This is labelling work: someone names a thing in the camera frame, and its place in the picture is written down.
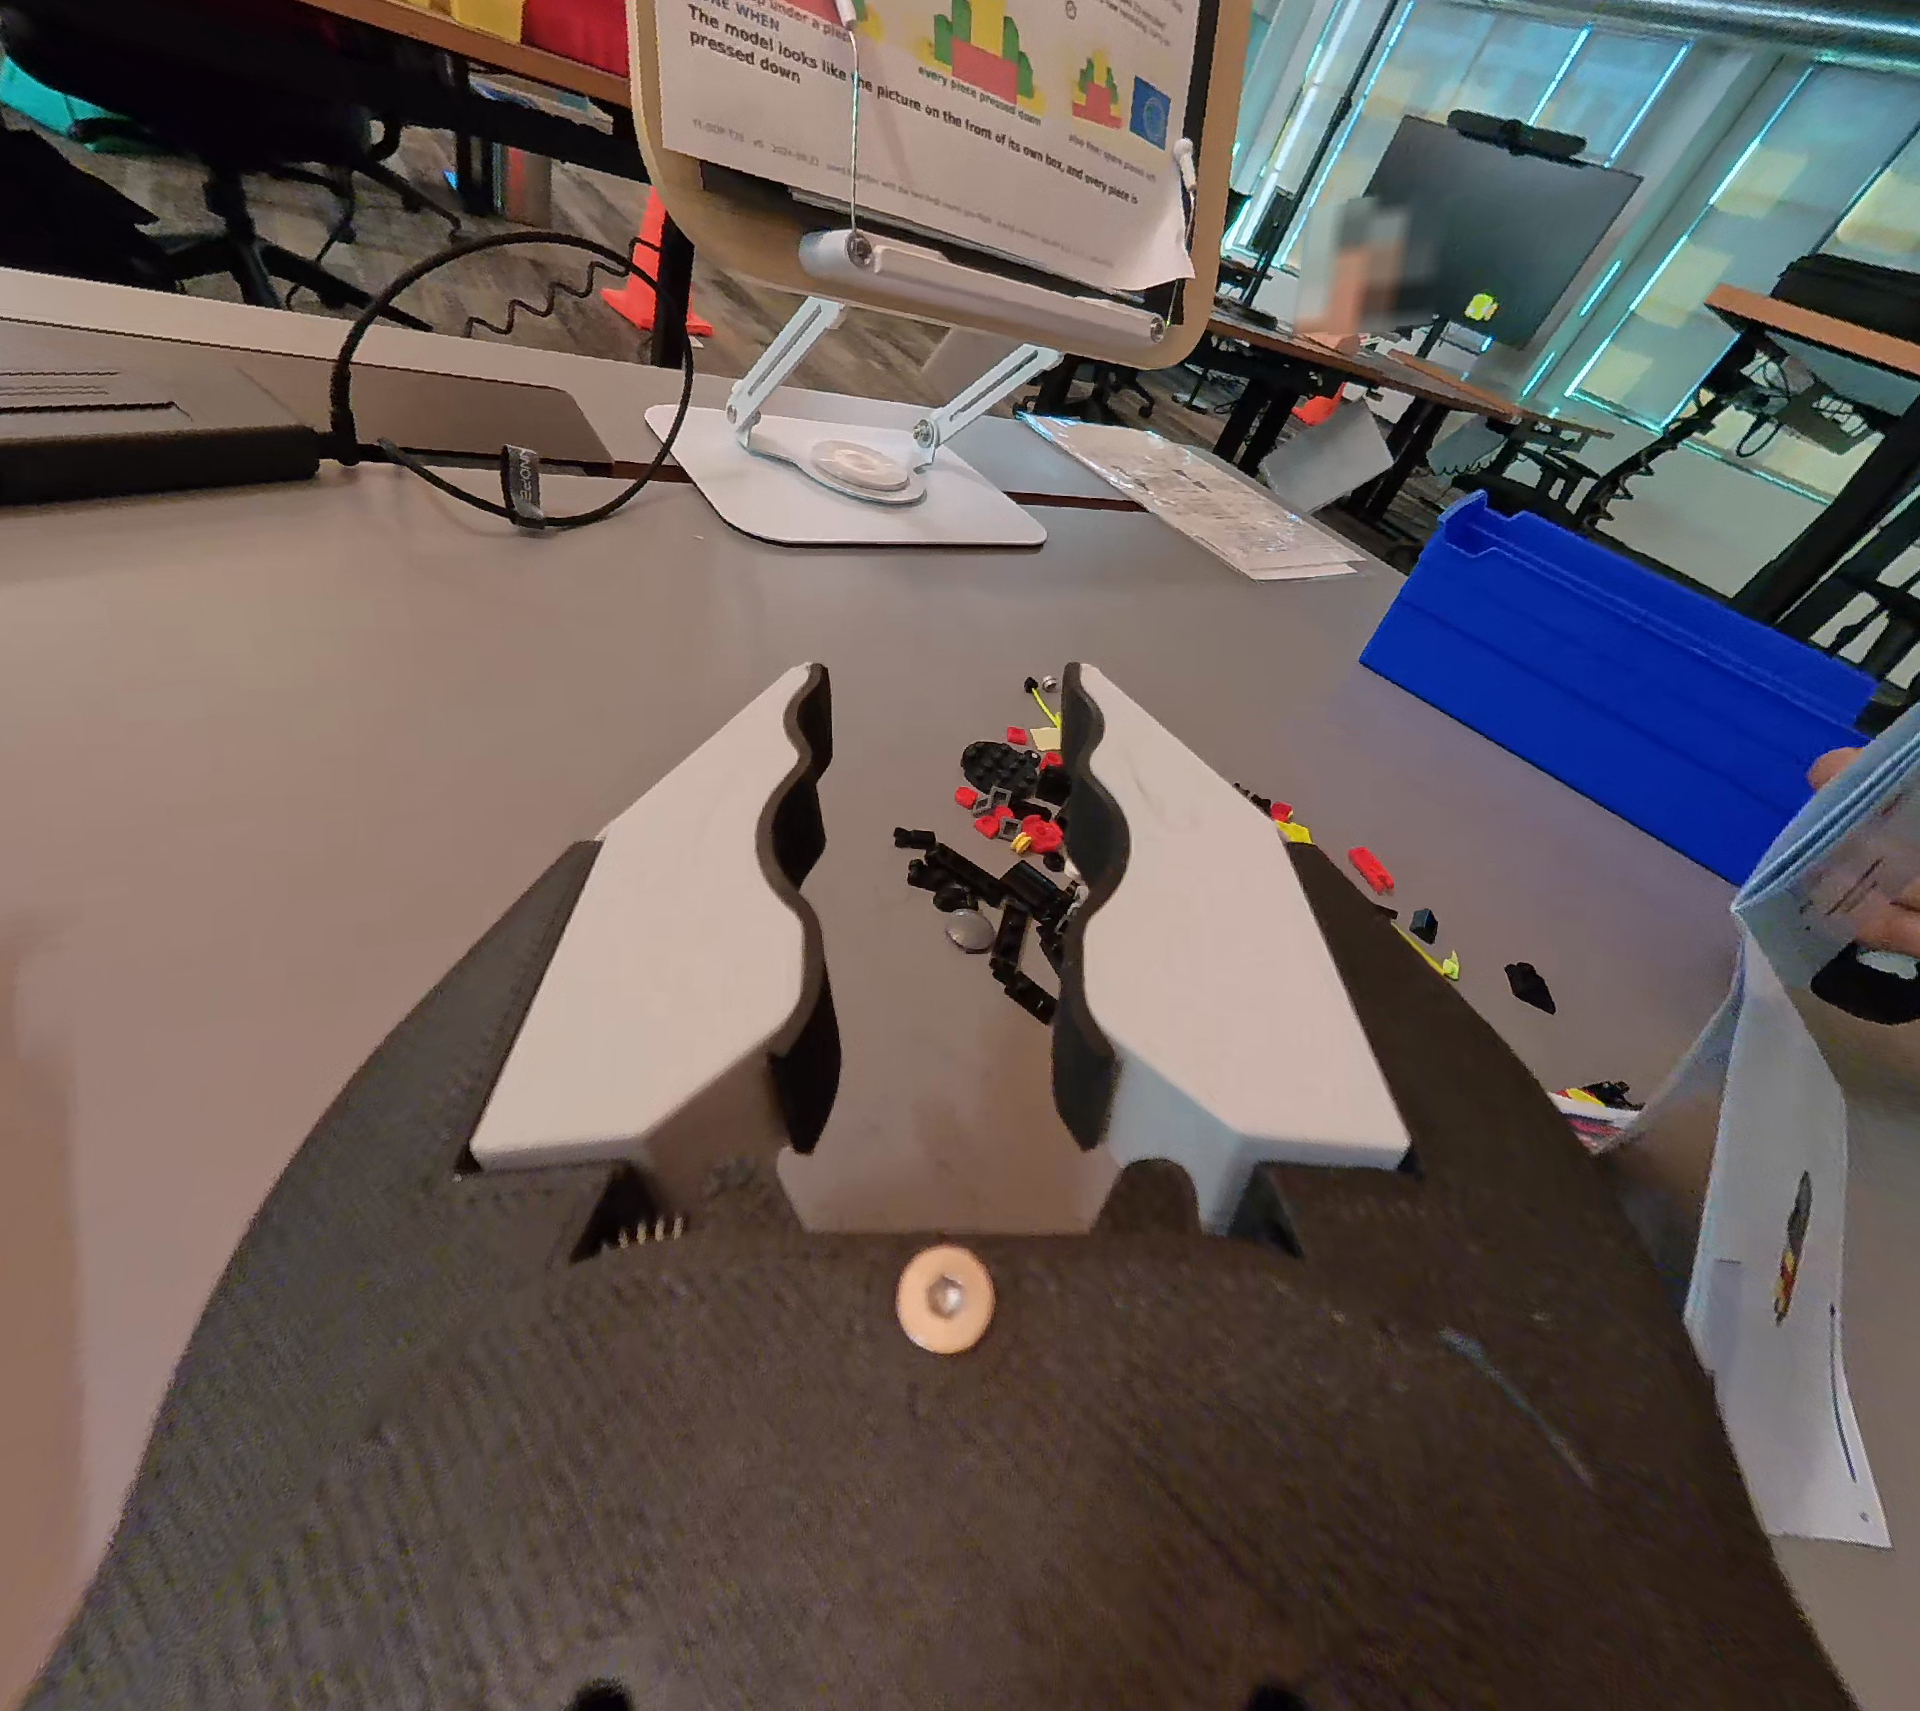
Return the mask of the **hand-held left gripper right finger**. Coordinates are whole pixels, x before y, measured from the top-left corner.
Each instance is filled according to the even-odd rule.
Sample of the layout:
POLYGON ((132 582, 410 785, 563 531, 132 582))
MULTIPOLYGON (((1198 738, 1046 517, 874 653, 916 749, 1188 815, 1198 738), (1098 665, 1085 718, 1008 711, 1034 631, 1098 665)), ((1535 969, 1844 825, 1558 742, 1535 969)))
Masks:
POLYGON ((1074 1143, 1171 1163, 1212 1233, 1265 1165, 1399 1172, 1408 1125, 1273 818, 1092 663, 1062 729, 1085 896, 1049 1064, 1074 1143))

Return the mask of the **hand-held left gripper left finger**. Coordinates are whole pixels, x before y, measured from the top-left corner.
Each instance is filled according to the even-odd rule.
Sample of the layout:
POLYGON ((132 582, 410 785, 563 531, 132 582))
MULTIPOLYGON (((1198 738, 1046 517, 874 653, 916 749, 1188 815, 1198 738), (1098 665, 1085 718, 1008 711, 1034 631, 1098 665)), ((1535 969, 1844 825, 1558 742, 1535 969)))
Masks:
POLYGON ((828 665, 801 663, 620 811, 470 1139, 481 1169, 707 1176, 813 1151, 842 1038, 823 925, 828 665))

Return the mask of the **pale blue instruction booklet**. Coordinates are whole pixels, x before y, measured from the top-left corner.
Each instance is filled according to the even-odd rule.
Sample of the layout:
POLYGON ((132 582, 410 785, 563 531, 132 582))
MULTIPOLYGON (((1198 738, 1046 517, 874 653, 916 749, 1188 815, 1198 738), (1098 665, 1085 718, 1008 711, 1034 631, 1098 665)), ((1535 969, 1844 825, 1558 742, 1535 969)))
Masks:
POLYGON ((1909 711, 1812 790, 1736 890, 1736 972, 1690 1060, 1717 1075, 1719 1104, 1684 1322, 1742 1482, 1773 1535, 1870 1549, 1891 1539, 1841 1353, 1848 1110, 1794 996, 1813 999, 1812 974, 1855 944, 1855 911, 1913 876, 1909 711))

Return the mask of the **pile of lego pieces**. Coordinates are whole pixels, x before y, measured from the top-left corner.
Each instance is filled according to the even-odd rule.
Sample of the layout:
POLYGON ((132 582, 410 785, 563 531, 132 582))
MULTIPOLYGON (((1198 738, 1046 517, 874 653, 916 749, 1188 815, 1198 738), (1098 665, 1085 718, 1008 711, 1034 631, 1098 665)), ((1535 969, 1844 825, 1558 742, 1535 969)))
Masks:
MULTIPOLYGON (((983 954, 998 988, 1049 1026, 1058 1014, 1067 936, 1092 885, 1067 851, 1069 769, 1058 676, 1028 676, 1023 692, 1041 711, 1045 724, 1008 724, 1001 738, 970 742, 959 756, 960 783, 953 788, 953 804, 1008 864, 995 871, 931 831, 896 826, 891 839, 901 851, 909 851, 905 882, 931 896, 953 946, 983 954), (1028 953, 1041 958, 1052 983, 1028 972, 1028 953)), ((1312 831, 1285 800, 1247 785, 1233 788, 1281 840, 1313 846, 1312 831)), ((1459 986, 1460 961, 1455 950, 1440 950, 1435 913, 1413 907, 1402 915, 1392 903, 1394 876, 1372 849, 1355 844, 1344 860, 1394 933, 1422 954, 1427 969, 1459 986)), ((1547 979, 1534 963, 1509 961, 1502 978, 1520 1001, 1556 1015, 1547 979)), ((1590 1149, 1609 1147, 1644 1110, 1623 1078, 1587 1078, 1547 1096, 1590 1149)))

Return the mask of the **person's right hand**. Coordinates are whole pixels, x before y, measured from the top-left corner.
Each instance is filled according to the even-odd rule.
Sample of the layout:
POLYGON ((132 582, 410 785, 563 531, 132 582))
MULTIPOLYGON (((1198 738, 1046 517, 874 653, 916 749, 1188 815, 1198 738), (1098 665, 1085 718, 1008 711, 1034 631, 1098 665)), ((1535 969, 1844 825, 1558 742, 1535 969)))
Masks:
MULTIPOLYGON (((1837 747, 1823 751, 1805 772, 1813 790, 1831 785, 1855 761, 1859 747, 1837 747)), ((1916 961, 1916 879, 1899 885, 1895 893, 1872 893, 1854 915, 1855 942, 1861 950, 1909 954, 1916 961)))

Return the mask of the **blue plastic bin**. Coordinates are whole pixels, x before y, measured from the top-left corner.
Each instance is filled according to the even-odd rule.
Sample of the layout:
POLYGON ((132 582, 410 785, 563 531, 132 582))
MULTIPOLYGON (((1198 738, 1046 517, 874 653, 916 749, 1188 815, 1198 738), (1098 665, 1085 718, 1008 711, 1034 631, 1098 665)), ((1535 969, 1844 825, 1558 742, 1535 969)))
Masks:
POLYGON ((1879 683, 1540 513, 1451 506, 1359 663, 1740 885, 1879 683))

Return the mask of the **clear plastic bag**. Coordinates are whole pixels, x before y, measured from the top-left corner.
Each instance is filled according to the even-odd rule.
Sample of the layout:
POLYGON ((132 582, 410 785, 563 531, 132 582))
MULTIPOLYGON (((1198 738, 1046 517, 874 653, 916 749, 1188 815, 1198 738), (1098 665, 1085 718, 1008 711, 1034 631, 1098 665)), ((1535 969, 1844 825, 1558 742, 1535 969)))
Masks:
POLYGON ((1316 579, 1349 575, 1365 560, 1362 549, 1285 507, 1209 450, 1131 425, 1030 410, 1017 418, 1247 579, 1316 579))

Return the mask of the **white book stand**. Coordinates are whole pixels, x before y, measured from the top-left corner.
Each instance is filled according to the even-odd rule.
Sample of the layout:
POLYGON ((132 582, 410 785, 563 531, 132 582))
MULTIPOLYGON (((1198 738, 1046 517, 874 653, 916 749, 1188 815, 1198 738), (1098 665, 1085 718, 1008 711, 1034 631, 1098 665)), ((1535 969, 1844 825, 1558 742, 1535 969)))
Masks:
POLYGON ((788 547, 1040 547, 1041 525, 949 451, 960 428, 1063 361, 1160 370, 1212 315, 1252 0, 1215 0, 1176 143, 1188 268, 1102 293, 657 146, 642 89, 651 0, 625 0, 648 174, 716 268, 801 297, 724 403, 669 432, 738 533, 788 547))

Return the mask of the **grey laptop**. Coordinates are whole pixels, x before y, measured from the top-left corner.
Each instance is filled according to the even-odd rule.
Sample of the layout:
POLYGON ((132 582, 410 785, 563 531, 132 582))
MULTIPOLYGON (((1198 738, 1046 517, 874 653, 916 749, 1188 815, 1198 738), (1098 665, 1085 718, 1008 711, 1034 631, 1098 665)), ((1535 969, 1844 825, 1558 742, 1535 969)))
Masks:
MULTIPOLYGON (((2 365, 24 370, 141 370, 191 376, 243 371, 288 417, 313 429, 331 428, 331 358, 200 347, 175 338, 139 338, 52 325, 2 325, 2 365)), ((392 438, 409 450, 494 454, 503 447, 535 450, 562 463, 612 463, 612 450, 581 406, 562 388, 435 371, 392 371, 360 358, 350 374, 356 429, 367 440, 392 438)))

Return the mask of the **black carrying case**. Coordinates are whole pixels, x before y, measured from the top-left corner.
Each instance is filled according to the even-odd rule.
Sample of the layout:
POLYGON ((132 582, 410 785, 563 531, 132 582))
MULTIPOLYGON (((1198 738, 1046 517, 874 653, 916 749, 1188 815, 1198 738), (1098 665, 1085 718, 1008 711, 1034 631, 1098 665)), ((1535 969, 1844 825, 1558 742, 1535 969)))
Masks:
POLYGON ((1793 258, 1769 297, 1916 345, 1916 271, 1837 251, 1793 258))

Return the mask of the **orange traffic cone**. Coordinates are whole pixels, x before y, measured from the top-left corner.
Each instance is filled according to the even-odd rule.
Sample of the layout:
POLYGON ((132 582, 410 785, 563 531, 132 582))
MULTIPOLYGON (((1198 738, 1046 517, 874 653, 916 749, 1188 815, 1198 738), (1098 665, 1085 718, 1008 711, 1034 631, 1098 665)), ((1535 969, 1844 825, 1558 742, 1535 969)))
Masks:
POLYGON ((620 315, 638 332, 652 332, 655 326, 655 279, 660 267, 664 221, 666 213, 660 208, 657 190, 648 189, 644 206, 638 210, 638 231, 631 250, 632 271, 623 283, 612 283, 598 293, 614 315, 620 315))

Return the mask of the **black monitor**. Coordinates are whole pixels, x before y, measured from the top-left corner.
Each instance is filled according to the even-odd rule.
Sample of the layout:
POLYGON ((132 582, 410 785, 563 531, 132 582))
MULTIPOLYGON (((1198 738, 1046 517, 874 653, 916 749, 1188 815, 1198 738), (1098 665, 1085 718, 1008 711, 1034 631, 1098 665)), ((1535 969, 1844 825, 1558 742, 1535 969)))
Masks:
POLYGON ((1387 250, 1365 318, 1460 325, 1523 347, 1640 189, 1572 132, 1480 110, 1406 113, 1355 210, 1387 250))

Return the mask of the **printed instruction sheet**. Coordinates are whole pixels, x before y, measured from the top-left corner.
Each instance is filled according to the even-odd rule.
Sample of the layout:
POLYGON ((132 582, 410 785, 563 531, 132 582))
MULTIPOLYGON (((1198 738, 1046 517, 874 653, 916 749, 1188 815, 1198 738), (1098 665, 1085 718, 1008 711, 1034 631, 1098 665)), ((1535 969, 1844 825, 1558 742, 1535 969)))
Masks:
POLYGON ((1215 0, 648 0, 657 146, 1102 293, 1188 268, 1215 0))

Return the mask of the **black office chair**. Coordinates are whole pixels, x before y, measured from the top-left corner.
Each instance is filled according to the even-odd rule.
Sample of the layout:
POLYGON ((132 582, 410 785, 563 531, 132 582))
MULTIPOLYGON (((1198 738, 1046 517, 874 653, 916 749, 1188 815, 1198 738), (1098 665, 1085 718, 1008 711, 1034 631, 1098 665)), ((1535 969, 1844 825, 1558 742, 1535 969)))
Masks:
POLYGON ((313 290, 328 307, 356 310, 371 300, 323 260, 257 236, 243 189, 255 174, 332 185, 345 197, 335 236, 353 220, 356 174, 388 185, 410 210, 435 210, 459 224, 452 208, 409 189, 388 168, 400 124, 378 122, 367 107, 221 76, 128 42, 100 42, 68 22, 13 6, 2 11, 2 46, 41 86, 123 113, 146 138, 203 165, 203 200, 218 224, 196 236, 145 239, 139 263, 160 289, 228 276, 243 303, 284 307, 274 286, 284 276, 292 289, 313 290))

